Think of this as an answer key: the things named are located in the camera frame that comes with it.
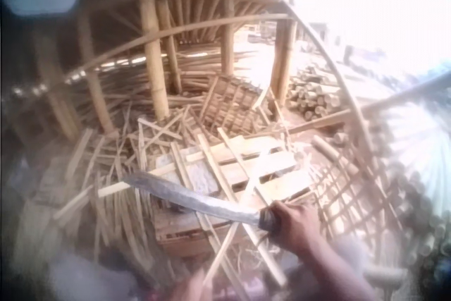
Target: pile of bamboo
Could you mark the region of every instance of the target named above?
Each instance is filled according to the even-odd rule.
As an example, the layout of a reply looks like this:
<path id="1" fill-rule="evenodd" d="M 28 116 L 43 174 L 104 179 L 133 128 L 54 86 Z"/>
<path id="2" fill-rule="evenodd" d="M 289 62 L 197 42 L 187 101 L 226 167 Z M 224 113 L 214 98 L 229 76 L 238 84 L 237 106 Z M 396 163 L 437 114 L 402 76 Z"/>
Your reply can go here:
<path id="1" fill-rule="evenodd" d="M 381 112 L 369 121 L 369 130 L 387 173 L 391 203 L 407 228 L 407 264 L 440 249 L 451 254 L 449 132 L 415 105 Z"/>
<path id="2" fill-rule="evenodd" d="M 217 55 L 206 55 L 199 58 L 203 59 L 201 64 L 205 65 L 205 59 L 216 63 L 217 57 Z M 197 67 L 196 63 L 187 62 L 186 64 Z M 144 197 L 138 191 L 123 191 L 123 189 L 116 194 L 105 195 L 104 199 L 97 201 L 93 199 L 93 192 L 102 189 L 115 192 L 118 185 L 123 185 L 121 179 L 124 175 L 156 168 L 162 156 L 171 154 L 174 144 L 183 149 L 198 147 L 198 135 L 202 135 L 210 145 L 217 144 L 219 139 L 212 133 L 216 132 L 216 128 L 220 125 L 211 126 L 208 120 L 212 117 L 210 110 L 218 106 L 219 100 L 227 102 L 226 100 L 233 97 L 237 99 L 236 102 L 227 102 L 228 106 L 224 107 L 229 111 L 229 120 L 223 124 L 225 129 L 234 130 L 235 134 L 240 131 L 241 134 L 251 135 L 255 132 L 264 132 L 268 127 L 264 123 L 260 124 L 254 116 L 248 119 L 248 124 L 243 123 L 243 116 L 241 116 L 242 112 L 252 111 L 252 109 L 255 110 L 252 113 L 255 115 L 259 115 L 257 112 L 264 112 L 262 107 L 266 107 L 267 104 L 266 93 L 240 79 L 218 76 L 215 73 L 200 74 L 207 72 L 205 70 L 186 68 L 184 72 L 187 72 L 185 79 L 193 75 L 188 72 L 197 72 L 193 76 L 198 78 L 190 79 L 193 82 L 204 81 L 205 87 L 211 90 L 205 93 L 204 86 L 191 84 L 193 88 L 197 86 L 198 92 L 168 96 L 173 107 L 171 115 L 159 122 L 154 121 L 151 103 L 142 102 L 148 100 L 144 99 L 144 96 L 149 91 L 146 80 L 141 80 L 139 71 L 132 68 L 122 69 L 117 74 L 101 76 L 107 105 L 110 110 L 117 111 L 114 114 L 115 124 L 116 127 L 121 126 L 118 129 L 118 137 L 109 138 L 99 135 L 90 128 L 82 133 L 70 160 L 66 162 L 67 166 L 60 171 L 62 175 L 55 176 L 60 178 L 54 186 L 59 188 L 58 193 L 47 192 L 44 207 L 39 205 L 39 210 L 44 209 L 44 212 L 40 214 L 45 214 L 45 222 L 43 218 L 37 216 L 36 208 L 29 206 L 30 204 L 34 206 L 35 203 L 27 202 L 28 207 L 24 209 L 26 215 L 22 217 L 20 226 L 20 229 L 24 231 L 19 232 L 17 239 L 16 258 L 19 262 L 18 266 L 28 265 L 37 268 L 25 268 L 22 271 L 32 271 L 32 275 L 38 276 L 39 270 L 41 271 L 51 259 L 51 257 L 43 256 L 43 260 L 38 264 L 31 261 L 29 264 L 24 264 L 23 260 L 20 260 L 21 253 L 34 252 L 35 250 L 31 248 L 39 247 L 40 239 L 53 239 L 58 236 L 58 243 L 61 242 L 61 237 L 67 237 L 76 243 L 80 217 L 89 214 L 85 213 L 86 209 L 91 209 L 96 216 L 96 222 L 94 222 L 96 226 L 92 234 L 92 255 L 95 261 L 98 260 L 102 248 L 114 244 L 137 271 L 142 273 L 143 278 L 152 281 L 152 284 L 171 283 L 174 276 L 171 276 L 170 270 L 173 267 L 168 267 L 168 258 L 156 243 L 152 224 L 144 222 L 144 220 L 154 220 L 154 212 L 157 210 L 156 202 L 151 201 L 149 195 Z M 62 161 L 59 163 L 62 166 L 66 164 Z M 54 199 L 60 196 L 62 198 L 58 198 L 58 203 L 53 204 Z M 42 219 L 42 229 L 29 226 L 35 219 Z M 36 238 L 30 237 L 28 228 L 37 230 L 33 233 L 37 234 Z M 49 250 L 54 248 L 54 252 L 57 253 L 59 245 L 47 247 Z M 161 273 L 161 265 L 167 268 L 164 274 Z"/>
<path id="3" fill-rule="evenodd" d="M 253 51 L 235 52 L 235 62 L 254 56 Z M 147 115 L 153 115 L 153 101 L 150 96 L 150 84 L 147 77 L 145 62 L 133 64 L 132 60 L 140 56 L 122 59 L 114 67 L 100 70 L 99 79 L 111 119 L 116 125 L 123 124 L 120 113 L 126 109 L 128 101 L 132 100 L 134 110 Z M 169 68 L 167 57 L 163 55 L 166 82 Z M 205 92 L 209 90 L 212 78 L 221 74 L 221 54 L 217 46 L 201 46 L 184 48 L 178 53 L 179 71 L 182 80 L 183 93 L 168 95 L 169 107 L 180 108 L 190 104 L 193 109 L 202 106 Z M 97 116 L 92 99 L 83 80 L 70 86 L 70 93 L 81 121 L 92 128 L 97 127 Z"/>
<path id="4" fill-rule="evenodd" d="M 390 91 L 372 80 L 344 69 L 351 92 L 360 104 L 369 104 L 387 97 Z M 310 63 L 291 79 L 291 108 L 298 109 L 305 121 L 312 121 L 342 111 L 349 105 L 342 88 L 327 66 Z"/>

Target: bamboo structure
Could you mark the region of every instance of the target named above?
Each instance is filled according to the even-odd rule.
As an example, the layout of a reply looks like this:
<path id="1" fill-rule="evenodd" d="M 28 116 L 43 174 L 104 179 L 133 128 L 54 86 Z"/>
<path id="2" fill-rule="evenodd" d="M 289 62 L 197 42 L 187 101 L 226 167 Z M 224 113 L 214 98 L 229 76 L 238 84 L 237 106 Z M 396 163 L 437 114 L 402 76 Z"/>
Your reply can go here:
<path id="1" fill-rule="evenodd" d="M 282 13 L 264 13 L 274 4 Z M 199 213 L 180 214 L 168 202 L 125 184 L 122 178 L 135 171 L 150 171 L 202 194 L 243 200 L 255 209 L 274 199 L 300 203 L 312 198 L 326 236 L 359 236 L 377 265 L 384 232 L 409 234 L 407 266 L 437 248 L 449 252 L 449 135 L 417 106 L 405 104 L 450 86 L 449 73 L 397 94 L 375 91 L 362 76 L 338 66 L 283 0 L 83 0 L 78 14 L 77 49 L 66 44 L 73 38 L 69 29 L 58 37 L 64 48 L 39 32 L 34 39 L 37 73 L 47 86 L 44 97 L 66 138 L 78 141 L 61 178 L 65 190 L 56 192 L 58 185 L 52 185 L 38 194 L 39 203 L 59 205 L 42 207 L 45 227 L 35 227 L 30 244 L 26 235 L 34 228 L 36 199 L 27 198 L 19 266 L 27 266 L 20 257 L 28 245 L 37 247 L 37 238 L 46 239 L 48 219 L 76 239 L 81 216 L 89 214 L 95 216 L 93 257 L 114 244 L 155 285 L 183 276 L 183 265 L 174 257 L 213 254 L 209 278 L 221 267 L 237 298 L 248 300 L 227 250 L 245 239 L 274 281 L 280 287 L 287 283 L 271 251 L 260 243 L 259 231 Z M 256 60 L 259 51 L 234 51 L 236 29 L 260 20 L 277 22 L 268 88 L 238 76 L 248 70 L 240 62 Z M 310 36 L 323 63 L 311 63 L 293 77 L 297 29 Z M 24 100 L 17 115 L 37 100 Z M 306 123 L 287 127 L 280 110 L 287 100 Z M 420 128 L 414 121 L 419 117 L 424 120 Z M 89 129 L 80 137 L 82 125 Z M 309 157 L 298 159 L 290 135 L 324 127 L 329 130 L 315 131 L 311 144 L 329 162 L 307 165 Z M 433 140 L 425 137 L 431 130 L 438 131 Z M 114 140 L 108 137 L 113 132 Z M 262 164 L 257 157 L 263 149 L 268 161 Z M 250 195 L 254 188 L 256 194 Z M 56 198 L 47 201 L 46 194 Z M 52 234 L 58 244 L 59 232 Z M 386 272 L 393 278 L 384 279 Z M 377 266 L 367 275 L 378 287 L 396 289 L 404 273 Z"/>

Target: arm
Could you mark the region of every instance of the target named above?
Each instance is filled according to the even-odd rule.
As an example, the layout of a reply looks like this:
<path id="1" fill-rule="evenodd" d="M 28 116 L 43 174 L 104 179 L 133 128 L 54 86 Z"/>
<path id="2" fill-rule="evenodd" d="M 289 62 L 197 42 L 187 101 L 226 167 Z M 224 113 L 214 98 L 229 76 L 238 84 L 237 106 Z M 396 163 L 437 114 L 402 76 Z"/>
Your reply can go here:
<path id="1" fill-rule="evenodd" d="M 282 220 L 276 242 L 311 269 L 332 300 L 375 300 L 371 286 L 357 276 L 321 236 L 313 207 L 274 202 L 272 209 Z"/>

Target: wooden slat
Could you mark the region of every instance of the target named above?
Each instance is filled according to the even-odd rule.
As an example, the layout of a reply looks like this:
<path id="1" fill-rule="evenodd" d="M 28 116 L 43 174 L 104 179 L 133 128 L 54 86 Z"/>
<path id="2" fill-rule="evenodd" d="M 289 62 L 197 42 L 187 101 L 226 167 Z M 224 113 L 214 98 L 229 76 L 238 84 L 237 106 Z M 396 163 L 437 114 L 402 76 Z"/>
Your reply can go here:
<path id="1" fill-rule="evenodd" d="M 237 143 L 238 145 L 243 145 L 241 143 L 241 141 L 239 141 L 239 140 L 240 139 L 235 141 L 235 138 L 233 138 L 232 144 L 235 145 L 235 143 Z M 280 146 L 280 143 L 272 137 L 257 137 L 254 139 L 247 139 L 247 140 L 245 140 L 244 146 L 240 147 L 241 154 L 243 156 L 255 154 L 261 149 L 262 144 L 271 145 L 273 149 L 278 148 Z M 219 162 L 229 161 L 229 160 L 233 159 L 233 155 L 229 151 L 225 150 L 226 147 L 224 146 L 224 144 L 215 145 L 211 149 L 214 152 L 215 159 Z M 199 161 L 202 159 L 203 159 L 202 152 L 197 152 L 197 153 L 187 156 L 187 160 L 189 162 L 195 162 L 195 161 Z M 175 170 L 175 165 L 169 164 L 169 165 L 165 165 L 164 167 L 154 169 L 153 171 L 150 171 L 149 173 L 151 173 L 155 176 L 162 176 L 163 174 L 169 173 L 174 170 Z M 108 187 L 101 188 L 98 191 L 98 194 L 99 194 L 99 197 L 106 197 L 106 196 L 114 194 L 116 192 L 120 192 L 121 190 L 125 190 L 129 187 L 130 186 L 127 183 L 124 183 L 123 181 L 121 181 L 119 183 L 115 183 Z"/>
<path id="2" fill-rule="evenodd" d="M 190 177 L 188 176 L 186 166 L 180 155 L 178 145 L 174 142 L 171 143 L 171 150 L 172 150 L 172 155 L 173 155 L 174 161 L 176 163 L 178 173 L 180 174 L 180 180 L 182 181 L 182 184 L 189 190 L 193 190 L 194 188 L 191 184 Z M 213 248 L 213 251 L 218 252 L 219 248 L 221 246 L 221 243 L 219 242 L 218 236 L 217 236 L 213 226 L 211 225 L 209 217 L 205 214 L 198 213 L 198 212 L 196 212 L 196 216 L 199 220 L 200 226 L 206 232 L 206 236 L 210 242 L 211 247 Z M 227 258 L 225 258 L 224 261 L 221 263 L 221 266 L 223 267 L 223 270 L 224 270 L 226 276 L 229 278 L 230 282 L 232 283 L 238 297 L 241 300 L 249 300 L 250 301 L 249 296 L 247 295 L 244 287 L 242 286 L 240 279 L 238 278 L 238 275 L 237 275 L 236 271 L 233 269 L 233 266 L 230 263 L 230 261 Z"/>
<path id="3" fill-rule="evenodd" d="M 66 174 L 64 175 L 66 181 L 72 179 L 73 175 L 75 174 L 78 164 L 82 158 L 83 152 L 85 151 L 87 143 L 91 138 L 92 132 L 94 131 L 91 128 L 86 129 L 85 132 L 83 133 L 83 136 L 78 140 L 73 155 L 70 158 L 68 168 L 66 169 Z"/>
<path id="4" fill-rule="evenodd" d="M 205 157 L 211 167 L 211 170 L 214 172 L 216 179 L 223 189 L 224 193 L 227 195 L 227 198 L 232 202 L 237 202 L 237 197 L 234 195 L 231 185 L 228 182 L 228 179 L 226 179 L 226 176 L 224 175 L 222 168 L 219 167 L 219 165 L 215 162 L 213 154 L 211 152 L 211 149 L 208 145 L 208 142 L 206 141 L 205 137 L 202 135 L 198 135 L 198 140 L 200 147 L 202 148 L 202 151 L 205 154 Z M 259 176 L 262 175 L 262 173 L 265 172 L 265 168 L 262 169 L 262 171 L 259 172 Z M 259 244 L 259 237 L 256 235 L 254 230 L 251 226 L 243 224 L 243 227 L 250 237 L 251 241 L 254 243 L 254 245 L 258 245 L 257 249 L 259 250 L 259 253 L 264 258 L 265 263 L 268 265 L 268 268 L 270 269 L 271 273 L 275 277 L 276 281 L 279 283 L 279 285 L 285 285 L 287 283 L 287 278 L 285 274 L 281 271 L 280 267 L 276 264 L 274 261 L 274 258 L 269 254 L 268 250 L 263 246 L 263 244 Z"/>

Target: machete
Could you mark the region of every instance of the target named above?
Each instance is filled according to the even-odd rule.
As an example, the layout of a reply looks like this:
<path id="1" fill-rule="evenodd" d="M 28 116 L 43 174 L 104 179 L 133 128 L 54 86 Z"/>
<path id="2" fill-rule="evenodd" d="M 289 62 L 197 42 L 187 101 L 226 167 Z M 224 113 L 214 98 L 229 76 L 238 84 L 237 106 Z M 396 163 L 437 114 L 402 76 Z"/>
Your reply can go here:
<path id="1" fill-rule="evenodd" d="M 257 211 L 226 200 L 202 195 L 182 185 L 145 172 L 134 173 L 124 178 L 124 181 L 155 197 L 203 214 L 258 226 L 271 233 L 277 233 L 280 229 L 280 219 L 268 208 Z"/>

